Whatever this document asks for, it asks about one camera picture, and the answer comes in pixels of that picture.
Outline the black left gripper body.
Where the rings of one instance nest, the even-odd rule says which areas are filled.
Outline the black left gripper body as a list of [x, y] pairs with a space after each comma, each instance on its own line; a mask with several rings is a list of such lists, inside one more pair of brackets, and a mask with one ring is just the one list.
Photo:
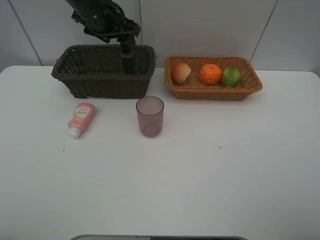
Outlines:
[[127, 18], [118, 4], [72, 4], [71, 7], [71, 18], [84, 27], [83, 32], [105, 43], [128, 34], [136, 39], [140, 34], [139, 24]]

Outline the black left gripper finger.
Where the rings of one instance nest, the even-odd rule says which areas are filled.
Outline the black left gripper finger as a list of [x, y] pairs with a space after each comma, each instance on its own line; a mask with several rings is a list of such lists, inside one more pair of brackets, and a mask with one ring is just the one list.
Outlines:
[[136, 45], [135, 36], [133, 34], [123, 34], [117, 38], [117, 42], [120, 43], [123, 54], [131, 54], [132, 49]]

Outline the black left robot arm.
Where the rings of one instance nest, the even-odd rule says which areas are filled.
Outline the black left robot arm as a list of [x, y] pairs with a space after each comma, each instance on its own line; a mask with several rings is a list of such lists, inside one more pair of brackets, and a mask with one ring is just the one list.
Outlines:
[[84, 26], [83, 32], [105, 43], [116, 39], [121, 51], [129, 56], [141, 32], [138, 23], [127, 18], [123, 9], [112, 0], [68, 0], [71, 18]]

